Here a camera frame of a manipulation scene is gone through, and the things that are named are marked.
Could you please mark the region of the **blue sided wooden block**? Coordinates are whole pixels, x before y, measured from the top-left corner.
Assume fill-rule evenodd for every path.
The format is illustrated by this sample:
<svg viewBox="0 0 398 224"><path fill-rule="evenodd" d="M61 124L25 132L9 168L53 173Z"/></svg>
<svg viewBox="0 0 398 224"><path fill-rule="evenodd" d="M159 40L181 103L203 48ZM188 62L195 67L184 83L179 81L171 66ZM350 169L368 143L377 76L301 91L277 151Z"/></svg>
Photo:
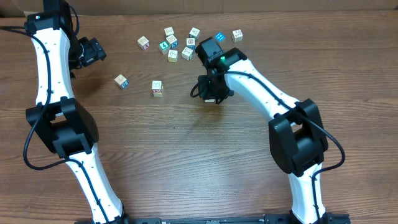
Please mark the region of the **blue sided wooden block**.
<svg viewBox="0 0 398 224"><path fill-rule="evenodd" d="M128 79L123 76L122 74L119 74L114 81L116 82L116 84L118 85L118 87L120 87L120 89L124 89L125 87L127 87L129 85L129 81Z"/></svg>

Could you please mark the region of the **red E wooden block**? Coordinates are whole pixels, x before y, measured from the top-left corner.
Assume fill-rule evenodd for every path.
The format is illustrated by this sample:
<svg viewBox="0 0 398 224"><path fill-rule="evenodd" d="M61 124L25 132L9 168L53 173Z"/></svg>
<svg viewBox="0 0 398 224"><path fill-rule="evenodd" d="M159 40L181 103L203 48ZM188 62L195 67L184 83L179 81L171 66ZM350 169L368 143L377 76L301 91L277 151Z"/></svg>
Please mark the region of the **red E wooden block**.
<svg viewBox="0 0 398 224"><path fill-rule="evenodd" d="M164 88L162 81L160 80L153 80L152 81L152 92L153 93L163 93Z"/></svg>

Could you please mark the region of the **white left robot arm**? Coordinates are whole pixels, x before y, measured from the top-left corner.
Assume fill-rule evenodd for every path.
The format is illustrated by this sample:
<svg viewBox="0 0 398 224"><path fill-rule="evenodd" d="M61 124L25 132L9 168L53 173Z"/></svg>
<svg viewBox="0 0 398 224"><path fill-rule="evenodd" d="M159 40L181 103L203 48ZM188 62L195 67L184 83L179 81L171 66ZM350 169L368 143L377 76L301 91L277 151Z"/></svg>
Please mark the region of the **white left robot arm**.
<svg viewBox="0 0 398 224"><path fill-rule="evenodd" d="M59 164L74 173L90 205L92 223L128 223L98 154L99 132L92 115L75 99L72 71L104 60L96 38L78 38L78 17L66 1L43 1L43 12L27 16L25 30L35 47L38 92L26 118Z"/></svg>

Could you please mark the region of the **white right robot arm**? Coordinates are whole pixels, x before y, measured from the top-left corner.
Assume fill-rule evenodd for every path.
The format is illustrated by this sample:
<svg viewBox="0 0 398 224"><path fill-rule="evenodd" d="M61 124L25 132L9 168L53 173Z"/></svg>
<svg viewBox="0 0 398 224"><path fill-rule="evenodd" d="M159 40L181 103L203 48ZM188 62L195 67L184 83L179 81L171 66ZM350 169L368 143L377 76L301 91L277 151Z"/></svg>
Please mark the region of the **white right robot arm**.
<svg viewBox="0 0 398 224"><path fill-rule="evenodd" d="M191 96L220 104L237 93L252 104L268 123L272 158L289 177L293 222L321 223L326 210L319 172L328 143L317 105L285 94L239 49L225 52L212 37L200 42L195 52L206 75L198 77Z"/></svg>

